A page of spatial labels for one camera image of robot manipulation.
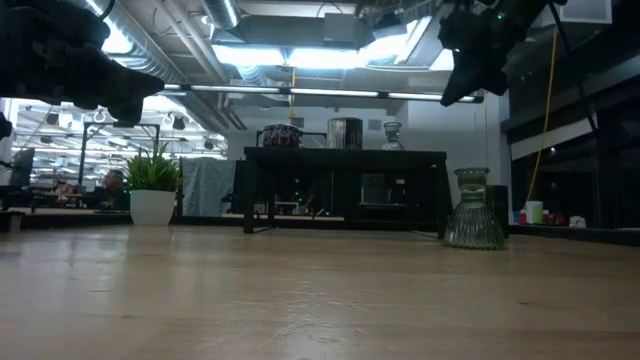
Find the yellow cable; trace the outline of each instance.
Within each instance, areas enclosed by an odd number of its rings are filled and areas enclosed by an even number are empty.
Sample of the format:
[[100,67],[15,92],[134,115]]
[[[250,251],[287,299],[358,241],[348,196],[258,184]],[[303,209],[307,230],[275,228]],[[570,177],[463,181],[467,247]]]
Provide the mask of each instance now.
[[536,177],[538,176],[538,167],[540,166],[540,157],[542,156],[542,150],[544,149],[545,135],[547,134],[547,128],[549,126],[549,115],[551,114],[551,92],[553,89],[553,73],[556,67],[556,48],[558,45],[558,29],[553,32],[553,46],[551,48],[551,70],[549,71],[549,88],[547,90],[547,107],[544,114],[544,128],[542,129],[542,141],[540,144],[540,150],[538,151],[538,157],[536,158],[536,166],[533,169],[533,178],[531,179],[531,185],[529,186],[529,195],[527,195],[527,201],[531,200],[533,195],[533,187],[536,184]]

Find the clear glass vase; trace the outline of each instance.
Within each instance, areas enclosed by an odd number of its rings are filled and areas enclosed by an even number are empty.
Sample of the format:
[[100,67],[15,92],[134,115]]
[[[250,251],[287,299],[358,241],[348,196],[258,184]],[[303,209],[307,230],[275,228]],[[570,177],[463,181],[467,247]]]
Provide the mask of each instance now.
[[404,150],[398,136],[400,136],[400,127],[402,124],[396,121],[385,123],[384,133],[387,135],[387,143],[382,145],[382,150]]
[[455,171],[461,193],[447,224],[444,245],[476,250],[503,250],[507,243],[496,216],[485,204],[487,168],[464,168]]

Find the white planter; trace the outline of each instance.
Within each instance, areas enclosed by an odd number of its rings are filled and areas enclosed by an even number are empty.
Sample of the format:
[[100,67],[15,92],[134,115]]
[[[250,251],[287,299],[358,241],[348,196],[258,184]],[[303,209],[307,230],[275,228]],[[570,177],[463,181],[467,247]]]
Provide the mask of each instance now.
[[136,225],[166,226],[171,221],[176,193],[171,191],[131,191],[131,218]]

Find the green glass vase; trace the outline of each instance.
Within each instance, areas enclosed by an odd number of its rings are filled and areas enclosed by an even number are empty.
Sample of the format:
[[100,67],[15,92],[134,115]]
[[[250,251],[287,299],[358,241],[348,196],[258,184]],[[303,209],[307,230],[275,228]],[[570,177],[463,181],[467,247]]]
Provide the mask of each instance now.
[[498,219],[485,204],[489,169],[463,168],[455,174],[461,200],[449,219],[443,244],[475,250],[506,249]]

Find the black table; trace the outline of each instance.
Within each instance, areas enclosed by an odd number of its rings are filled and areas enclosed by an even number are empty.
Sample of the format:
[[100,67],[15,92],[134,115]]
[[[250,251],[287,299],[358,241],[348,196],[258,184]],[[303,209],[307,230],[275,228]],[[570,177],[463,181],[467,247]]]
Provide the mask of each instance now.
[[[451,193],[447,176],[445,152],[435,151],[383,151],[383,150],[338,150],[338,149],[290,149],[272,147],[246,147],[244,166],[244,232],[252,234],[254,229],[254,200],[257,183],[270,183],[276,171],[332,171],[347,173],[395,173],[420,181],[429,176],[431,167],[436,168],[438,237],[443,238],[447,216],[452,210]],[[415,214],[415,192],[407,189],[408,230],[417,221]],[[267,213],[269,225],[276,227],[274,196],[267,191]]]

